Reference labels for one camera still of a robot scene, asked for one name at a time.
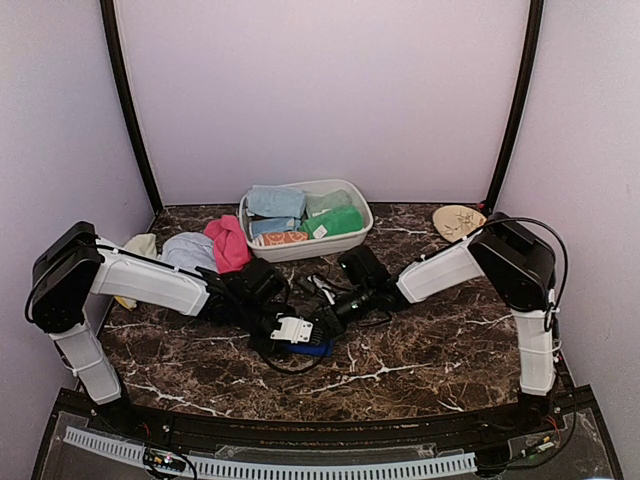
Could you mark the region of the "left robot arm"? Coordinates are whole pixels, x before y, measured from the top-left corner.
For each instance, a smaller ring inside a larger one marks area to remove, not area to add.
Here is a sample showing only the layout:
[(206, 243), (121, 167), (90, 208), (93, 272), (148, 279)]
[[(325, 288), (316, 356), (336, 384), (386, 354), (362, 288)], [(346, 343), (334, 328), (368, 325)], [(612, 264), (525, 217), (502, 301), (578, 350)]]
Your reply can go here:
[(268, 262), (251, 259), (223, 273), (148, 258), (96, 234), (80, 221), (34, 263), (24, 315), (54, 342), (101, 417), (120, 436), (141, 427), (140, 412), (125, 400), (125, 387), (88, 324), (91, 295), (125, 297), (184, 316), (227, 321), (248, 333), (261, 353), (307, 340), (307, 323), (276, 296), (288, 285)]

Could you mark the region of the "dark blue towel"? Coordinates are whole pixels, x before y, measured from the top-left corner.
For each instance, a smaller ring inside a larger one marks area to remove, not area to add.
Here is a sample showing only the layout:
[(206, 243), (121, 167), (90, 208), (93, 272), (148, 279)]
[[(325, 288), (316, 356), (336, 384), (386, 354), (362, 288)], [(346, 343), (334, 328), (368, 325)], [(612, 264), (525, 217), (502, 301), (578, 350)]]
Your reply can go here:
[(309, 343), (285, 343), (284, 350), (289, 353), (307, 355), (311, 357), (330, 357), (334, 349), (333, 339), (321, 341), (318, 345)]

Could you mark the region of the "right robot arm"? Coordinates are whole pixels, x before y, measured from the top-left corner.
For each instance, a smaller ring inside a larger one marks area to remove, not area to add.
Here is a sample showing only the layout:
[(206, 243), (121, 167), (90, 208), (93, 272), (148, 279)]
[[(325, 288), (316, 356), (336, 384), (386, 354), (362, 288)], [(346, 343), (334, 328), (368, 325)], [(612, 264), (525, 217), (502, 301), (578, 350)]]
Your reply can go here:
[(557, 252), (530, 231), (534, 220), (496, 213), (449, 246), (421, 256), (391, 275), (364, 245), (339, 262), (353, 288), (325, 300), (311, 314), (329, 338), (372, 311), (391, 314), (467, 281), (484, 277), (510, 310), (517, 329), (520, 390), (529, 395), (510, 413), (521, 434), (534, 432), (549, 416), (547, 396), (555, 383), (560, 348), (557, 313), (566, 280), (556, 276)]

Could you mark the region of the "large light blue towel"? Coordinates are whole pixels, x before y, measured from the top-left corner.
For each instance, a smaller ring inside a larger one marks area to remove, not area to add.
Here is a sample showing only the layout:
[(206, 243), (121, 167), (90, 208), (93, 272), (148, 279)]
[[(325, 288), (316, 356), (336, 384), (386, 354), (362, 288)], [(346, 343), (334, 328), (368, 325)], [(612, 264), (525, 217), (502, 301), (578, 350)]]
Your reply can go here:
[(248, 192), (246, 208), (253, 216), (301, 219), (306, 207), (306, 194), (294, 187), (255, 185)]

